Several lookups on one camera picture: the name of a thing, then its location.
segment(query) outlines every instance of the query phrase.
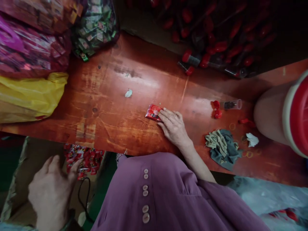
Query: purple sleeve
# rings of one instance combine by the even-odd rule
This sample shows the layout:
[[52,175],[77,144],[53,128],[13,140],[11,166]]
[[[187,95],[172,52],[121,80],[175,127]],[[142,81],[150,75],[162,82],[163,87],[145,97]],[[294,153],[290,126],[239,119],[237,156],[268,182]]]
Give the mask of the purple sleeve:
[[199,180],[198,185],[237,230],[270,230],[233,189],[203,180]]

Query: cloth rag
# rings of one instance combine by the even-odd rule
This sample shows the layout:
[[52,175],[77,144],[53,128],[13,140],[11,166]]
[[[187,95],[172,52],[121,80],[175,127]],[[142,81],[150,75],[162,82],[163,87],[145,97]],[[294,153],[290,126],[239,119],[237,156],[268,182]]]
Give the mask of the cloth rag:
[[232,171],[233,165],[239,157],[242,157],[242,150],[233,142],[233,136],[228,130],[216,130],[205,136],[206,146],[212,148],[211,158],[220,166]]
[[247,140],[249,141],[249,148],[254,147],[259,143],[258,137],[252,135],[251,133],[246,133]]

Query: hand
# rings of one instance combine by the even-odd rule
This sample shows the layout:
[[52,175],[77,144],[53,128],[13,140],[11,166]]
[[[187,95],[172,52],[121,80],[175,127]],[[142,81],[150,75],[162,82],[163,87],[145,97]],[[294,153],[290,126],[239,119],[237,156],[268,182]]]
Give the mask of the hand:
[[82,159],[68,175],[60,169],[60,157],[50,157],[29,184],[29,201],[38,218],[39,231],[59,231],[68,222],[68,206]]
[[179,149],[185,148],[192,144],[191,139],[188,137],[183,122],[183,116],[176,111],[169,111],[164,108],[158,113],[158,116],[163,123],[158,125],[163,129],[165,136]]

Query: wooden table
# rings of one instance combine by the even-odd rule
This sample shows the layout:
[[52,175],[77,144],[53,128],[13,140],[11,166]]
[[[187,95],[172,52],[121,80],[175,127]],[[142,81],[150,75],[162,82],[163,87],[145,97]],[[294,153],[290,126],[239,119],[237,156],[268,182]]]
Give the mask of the wooden table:
[[[265,90],[295,80],[308,68],[308,60],[240,81],[211,69],[197,69],[188,77],[178,60],[164,48],[123,33],[113,48],[88,63],[71,59],[68,85],[50,118],[1,125],[0,131],[120,153],[127,149],[134,156],[178,153],[157,123],[145,118],[153,103],[183,114],[188,135],[210,170],[308,186],[303,158],[257,129],[238,124],[239,119],[253,119],[254,103]],[[133,94],[126,98],[128,89]],[[218,120],[211,117],[211,101],[236,98],[244,101],[242,110],[224,111]],[[204,135],[216,129],[231,130],[244,150],[233,172],[216,164],[204,147]],[[248,148],[248,132],[260,139],[255,148]]]

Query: yellow plastic bag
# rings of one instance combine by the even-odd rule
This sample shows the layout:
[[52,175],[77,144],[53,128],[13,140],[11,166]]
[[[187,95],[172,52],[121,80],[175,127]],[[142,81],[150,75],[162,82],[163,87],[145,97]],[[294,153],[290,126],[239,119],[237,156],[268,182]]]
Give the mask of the yellow plastic bag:
[[47,79],[10,79],[0,76],[0,123],[36,121],[49,117],[63,95],[67,73]]

